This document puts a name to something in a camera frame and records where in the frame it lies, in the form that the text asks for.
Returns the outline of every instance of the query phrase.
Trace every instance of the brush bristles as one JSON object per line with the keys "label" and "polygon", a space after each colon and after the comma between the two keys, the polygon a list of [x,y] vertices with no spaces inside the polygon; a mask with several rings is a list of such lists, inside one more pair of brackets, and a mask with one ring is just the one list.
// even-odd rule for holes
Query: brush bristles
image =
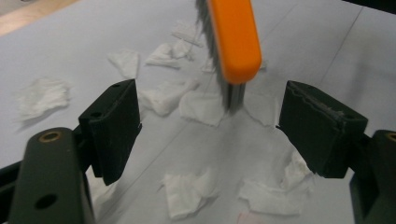
{"label": "brush bristles", "polygon": [[236,112],[243,104],[245,95],[245,84],[232,85],[224,79],[221,72],[219,52],[216,46],[213,25],[210,18],[209,8],[206,0],[196,0],[195,6],[198,10],[198,20],[201,21],[206,44],[209,50],[209,57],[213,60],[213,65],[217,74],[217,81],[221,87],[223,96],[223,106],[230,113]]}

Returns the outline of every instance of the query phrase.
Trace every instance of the white table surface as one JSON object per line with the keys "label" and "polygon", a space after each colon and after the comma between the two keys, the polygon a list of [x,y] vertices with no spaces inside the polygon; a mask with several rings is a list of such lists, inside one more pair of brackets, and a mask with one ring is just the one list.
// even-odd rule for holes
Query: white table surface
{"label": "white table surface", "polygon": [[[288,79],[315,85],[369,119],[366,133],[396,130],[396,16],[338,0],[253,0],[266,71],[247,90],[282,100]],[[78,116],[101,92],[123,78],[106,54],[138,50],[144,61],[161,43],[174,43],[178,20],[195,22],[193,0],[84,0],[9,35],[0,37],[0,167],[21,160],[27,140],[52,127],[74,129]],[[140,65],[138,88],[165,80],[196,77],[201,91],[218,91],[200,66],[206,49],[179,70]],[[70,106],[43,119],[17,122],[14,93],[39,77],[70,84]],[[179,117],[149,113],[124,175],[98,212],[98,223],[171,223],[167,216],[165,173],[197,172],[208,165],[221,173],[220,196],[180,223],[236,223],[248,210],[237,198],[243,177],[276,176],[285,164],[275,160],[290,149],[245,110],[212,128]],[[262,170],[249,160],[262,159]],[[315,177],[314,191],[300,216],[260,215],[265,223],[353,223],[348,181]]]}

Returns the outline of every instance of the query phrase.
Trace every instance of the brush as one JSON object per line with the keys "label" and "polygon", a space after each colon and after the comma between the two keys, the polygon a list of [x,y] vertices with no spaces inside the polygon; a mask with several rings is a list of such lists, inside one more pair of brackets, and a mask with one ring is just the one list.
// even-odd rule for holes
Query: brush
{"label": "brush", "polygon": [[195,5],[223,106],[234,113],[243,104],[246,83],[255,77],[262,63],[250,0],[196,0]]}

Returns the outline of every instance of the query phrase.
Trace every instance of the crumpled tissue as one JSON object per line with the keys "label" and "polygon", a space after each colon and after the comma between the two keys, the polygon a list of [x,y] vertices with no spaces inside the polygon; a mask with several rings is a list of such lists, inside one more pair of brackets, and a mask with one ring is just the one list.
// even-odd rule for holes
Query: crumpled tissue
{"label": "crumpled tissue", "polygon": [[199,41],[200,34],[195,24],[188,24],[185,21],[177,21],[177,26],[172,29],[172,35],[200,48],[204,46],[204,44]]}
{"label": "crumpled tissue", "polygon": [[155,90],[137,91],[137,98],[143,107],[154,110],[159,116],[166,116],[177,108],[184,94],[195,90],[198,85],[195,79],[166,81]]}
{"label": "crumpled tissue", "polygon": [[312,191],[312,172],[297,149],[285,168],[280,188],[270,188],[264,183],[245,179],[239,197],[248,200],[251,211],[275,215],[300,215]]}
{"label": "crumpled tissue", "polygon": [[180,68],[179,62],[173,57],[173,46],[168,43],[164,43],[148,56],[145,63]]}
{"label": "crumpled tissue", "polygon": [[70,85],[58,78],[42,77],[16,94],[20,120],[38,118],[47,110],[69,104]]}
{"label": "crumpled tissue", "polygon": [[118,52],[108,53],[108,60],[126,78],[137,78],[139,53],[131,49],[121,49]]}
{"label": "crumpled tissue", "polygon": [[220,94],[211,92],[190,91],[180,100],[180,116],[193,119],[210,126],[219,126],[225,115]]}
{"label": "crumpled tissue", "polygon": [[304,158],[300,155],[297,149],[294,149],[291,154],[291,162],[285,168],[285,176],[280,184],[282,189],[296,188],[306,176],[313,174],[309,170]]}
{"label": "crumpled tissue", "polygon": [[201,176],[197,175],[165,175],[166,200],[169,217],[181,219],[192,214],[205,205],[207,199],[216,197],[217,174],[207,168]]}
{"label": "crumpled tissue", "polygon": [[193,60],[192,45],[187,45],[183,39],[178,40],[172,47],[172,55],[175,59],[186,57],[188,60]]}
{"label": "crumpled tissue", "polygon": [[239,197],[248,200],[249,208],[253,212],[292,216],[302,213],[309,191],[310,188],[269,188],[264,183],[245,179]]}
{"label": "crumpled tissue", "polygon": [[216,71],[212,58],[207,58],[205,60],[204,65],[202,65],[201,67],[201,71],[203,71],[204,73],[214,73]]}
{"label": "crumpled tissue", "polygon": [[267,69],[268,61],[262,59],[262,64],[260,64],[260,69]]}
{"label": "crumpled tissue", "polygon": [[278,124],[279,103],[275,97],[245,93],[244,106],[247,113],[263,126],[273,128]]}

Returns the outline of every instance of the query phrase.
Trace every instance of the white paper scrap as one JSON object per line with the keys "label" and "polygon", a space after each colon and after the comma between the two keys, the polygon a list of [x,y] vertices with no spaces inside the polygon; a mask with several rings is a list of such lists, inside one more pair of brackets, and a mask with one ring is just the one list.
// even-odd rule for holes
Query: white paper scrap
{"label": "white paper scrap", "polygon": [[205,60],[204,65],[201,67],[201,71],[204,73],[214,73],[216,71],[212,58],[207,58]]}
{"label": "white paper scrap", "polygon": [[47,110],[69,104],[70,85],[58,78],[42,77],[16,94],[20,120],[38,118]]}
{"label": "white paper scrap", "polygon": [[166,81],[154,90],[137,91],[139,104],[154,110],[159,116],[166,116],[174,111],[181,97],[193,91],[199,83],[195,79],[183,81]]}
{"label": "white paper scrap", "polygon": [[312,174],[304,158],[295,149],[291,154],[291,162],[285,168],[285,176],[281,183],[282,189],[294,189],[298,186],[307,175]]}
{"label": "white paper scrap", "polygon": [[180,100],[178,110],[182,118],[197,120],[216,127],[219,126],[225,114],[220,94],[199,91],[190,91],[185,94]]}
{"label": "white paper scrap", "polygon": [[173,58],[173,47],[168,43],[161,44],[145,61],[146,64],[180,68],[179,62]]}
{"label": "white paper scrap", "polygon": [[185,21],[177,21],[177,26],[172,29],[172,35],[200,48],[204,46],[204,44],[199,41],[200,35],[195,24],[188,24]]}
{"label": "white paper scrap", "polygon": [[217,177],[210,168],[201,176],[165,175],[166,200],[169,217],[181,219],[198,211],[208,198],[217,196]]}
{"label": "white paper scrap", "polygon": [[175,59],[180,59],[186,57],[188,60],[192,61],[192,51],[191,45],[187,45],[186,41],[180,39],[172,47],[172,56]]}
{"label": "white paper scrap", "polygon": [[262,59],[262,64],[260,65],[260,69],[267,69],[268,61]]}
{"label": "white paper scrap", "polygon": [[263,126],[275,128],[278,124],[279,104],[276,98],[246,92],[244,106],[247,113]]}
{"label": "white paper scrap", "polygon": [[287,191],[251,180],[244,180],[239,191],[239,197],[248,200],[250,211],[284,216],[300,215],[308,194],[309,188]]}
{"label": "white paper scrap", "polygon": [[137,78],[139,67],[139,53],[131,49],[121,49],[107,54],[108,60],[126,78]]}

